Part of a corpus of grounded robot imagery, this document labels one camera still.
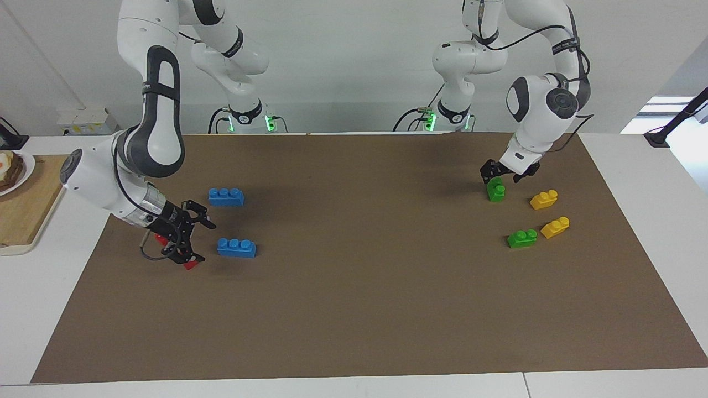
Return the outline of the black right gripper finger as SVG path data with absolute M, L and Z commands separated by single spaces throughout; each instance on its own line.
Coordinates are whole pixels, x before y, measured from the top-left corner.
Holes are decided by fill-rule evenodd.
M 197 265 L 205 257 L 193 251 L 190 238 L 182 236 L 162 237 L 162 257 L 180 265 Z
M 184 201 L 183 211 L 186 212 L 185 221 L 190 225 L 202 224 L 207 229 L 216 229 L 216 225 L 210 220 L 207 207 L 195 201 Z

